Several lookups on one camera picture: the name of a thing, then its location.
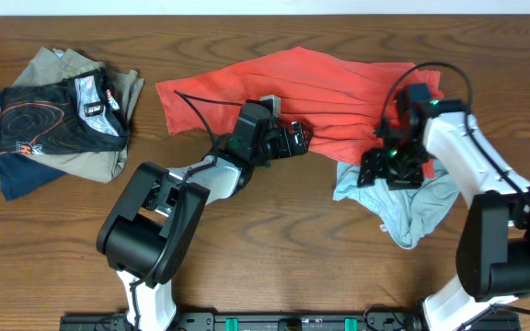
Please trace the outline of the red orange soccer t-shirt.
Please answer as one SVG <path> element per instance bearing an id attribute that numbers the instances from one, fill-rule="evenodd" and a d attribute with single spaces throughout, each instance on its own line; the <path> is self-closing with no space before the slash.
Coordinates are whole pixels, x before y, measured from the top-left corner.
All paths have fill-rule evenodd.
<path id="1" fill-rule="evenodd" d="M 167 129 L 175 135 L 211 128 L 233 131 L 239 104 L 275 95 L 281 119 L 300 121 L 314 131 L 310 151 L 358 165 L 364 152 L 381 146 L 374 135 L 380 118 L 397 118 L 394 83 L 426 84 L 442 97 L 441 74 L 414 71 L 412 63 L 360 63 L 296 47 L 246 60 L 206 74 L 156 84 Z"/>

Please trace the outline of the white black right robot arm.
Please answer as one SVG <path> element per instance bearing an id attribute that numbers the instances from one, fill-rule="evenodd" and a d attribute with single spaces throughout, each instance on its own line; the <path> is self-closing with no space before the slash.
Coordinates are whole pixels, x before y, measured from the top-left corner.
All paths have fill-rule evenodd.
<path id="1" fill-rule="evenodd" d="M 530 182 L 518 175 L 480 131 L 461 99 L 437 99 L 425 84 L 395 95 L 397 126 L 381 120 L 380 148 L 362 156 L 357 184 L 383 179 L 391 189 L 419 188 L 423 165 L 440 161 L 463 196 L 468 215 L 456 250 L 456 274 L 404 320 L 406 330 L 468 330 L 527 311 L 530 296 Z"/>

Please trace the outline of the light blue grey t-shirt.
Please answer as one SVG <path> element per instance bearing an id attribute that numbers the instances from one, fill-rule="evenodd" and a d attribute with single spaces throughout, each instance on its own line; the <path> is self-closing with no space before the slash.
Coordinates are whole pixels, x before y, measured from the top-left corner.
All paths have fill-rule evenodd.
<path id="1" fill-rule="evenodd" d="M 415 248 L 445 218 L 457 200 L 459 189 L 440 162 L 434 163 L 435 178 L 419 188 L 390 190 L 385 180 L 377 179 L 359 188 L 357 165 L 337 163 L 335 201 L 355 200 L 382 220 L 380 229 L 403 249 Z"/>

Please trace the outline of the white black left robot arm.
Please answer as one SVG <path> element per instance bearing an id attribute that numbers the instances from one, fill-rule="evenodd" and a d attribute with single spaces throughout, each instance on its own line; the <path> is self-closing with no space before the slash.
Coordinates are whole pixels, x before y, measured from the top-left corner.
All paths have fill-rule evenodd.
<path id="1" fill-rule="evenodd" d="M 230 133 L 210 136 L 212 146 L 193 165 L 140 164 L 101 226 L 99 253 L 127 295 L 127 330 L 166 330 L 177 306 L 171 281 L 181 266 L 204 209 L 242 190 L 260 166 L 306 154 L 313 130 L 284 122 L 263 102 L 241 106 Z"/>

